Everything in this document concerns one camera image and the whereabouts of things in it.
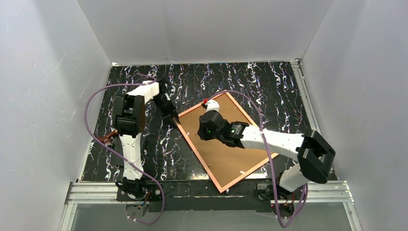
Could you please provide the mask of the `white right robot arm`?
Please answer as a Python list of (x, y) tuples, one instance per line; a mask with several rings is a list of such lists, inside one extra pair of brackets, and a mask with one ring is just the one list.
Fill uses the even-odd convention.
[(259, 149), (289, 157), (297, 164), (277, 179), (277, 190), (292, 193), (308, 182), (327, 183), (335, 150), (316, 130), (305, 134), (281, 133), (244, 122), (228, 122), (210, 110), (199, 117), (198, 135), (201, 140), (218, 140), (228, 147)]

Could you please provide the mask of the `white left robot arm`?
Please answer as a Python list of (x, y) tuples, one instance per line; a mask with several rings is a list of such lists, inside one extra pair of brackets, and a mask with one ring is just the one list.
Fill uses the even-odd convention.
[(146, 103), (153, 101), (161, 111), (163, 120), (172, 125), (180, 123), (176, 106), (167, 93), (170, 88), (171, 84), (165, 78), (159, 78), (156, 82), (147, 80), (142, 86), (115, 98), (114, 127), (126, 159), (123, 178), (127, 180), (140, 180), (143, 176), (141, 136), (146, 125)]

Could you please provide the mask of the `red picture frame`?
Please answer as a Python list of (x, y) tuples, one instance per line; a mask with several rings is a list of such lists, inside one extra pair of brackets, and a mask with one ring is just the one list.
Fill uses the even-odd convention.
[(228, 147), (218, 140), (198, 136), (199, 117), (205, 113), (197, 104), (179, 114), (181, 134), (220, 193), (268, 163), (266, 151)]

